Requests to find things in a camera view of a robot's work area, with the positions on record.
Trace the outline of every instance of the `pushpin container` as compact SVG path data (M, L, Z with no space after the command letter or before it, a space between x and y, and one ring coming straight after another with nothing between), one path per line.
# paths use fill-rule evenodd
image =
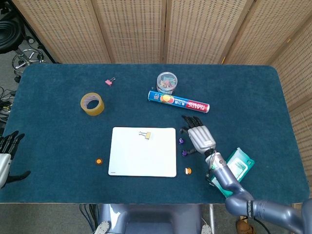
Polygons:
M171 72L160 73L157 77L157 90L163 94L171 95L177 85L177 77Z

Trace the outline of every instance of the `pink binder clip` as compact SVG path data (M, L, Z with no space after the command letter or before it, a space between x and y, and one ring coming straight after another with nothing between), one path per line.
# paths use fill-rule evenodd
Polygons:
M114 81L115 79L116 79L115 77L113 77L113 78L111 78L111 79L107 79L107 80L105 81L105 83L106 83L108 86L112 86L113 81Z

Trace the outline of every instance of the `chair base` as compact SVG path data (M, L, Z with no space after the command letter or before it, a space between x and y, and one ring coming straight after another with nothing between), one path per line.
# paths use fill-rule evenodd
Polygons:
M17 55L12 60L12 67L16 75L22 74L25 68L33 63L45 62L43 60L43 53L39 50L27 49L22 51L18 48L15 52Z

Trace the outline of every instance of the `wet wipes pack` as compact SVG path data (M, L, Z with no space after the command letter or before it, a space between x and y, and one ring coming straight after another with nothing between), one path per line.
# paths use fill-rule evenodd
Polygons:
M249 156L238 147L228 158L227 164L238 182L240 182L247 172L253 167L254 160L249 158ZM232 192L221 188L221 185L217 181L216 177L213 177L212 183L223 193L225 197L232 195Z

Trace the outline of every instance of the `woven screen panel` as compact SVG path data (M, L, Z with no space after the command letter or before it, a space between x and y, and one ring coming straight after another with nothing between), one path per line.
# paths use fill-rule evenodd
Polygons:
M90 0L13 0L13 3L58 62L110 63Z
M116 63L159 63L162 0L92 0Z
M291 121L312 196L312 105L294 115L291 113Z
M167 63L218 63L247 0L172 0Z
M272 66L278 71L287 106L312 94L312 22Z
M312 10L311 0L260 0L226 63L266 64Z

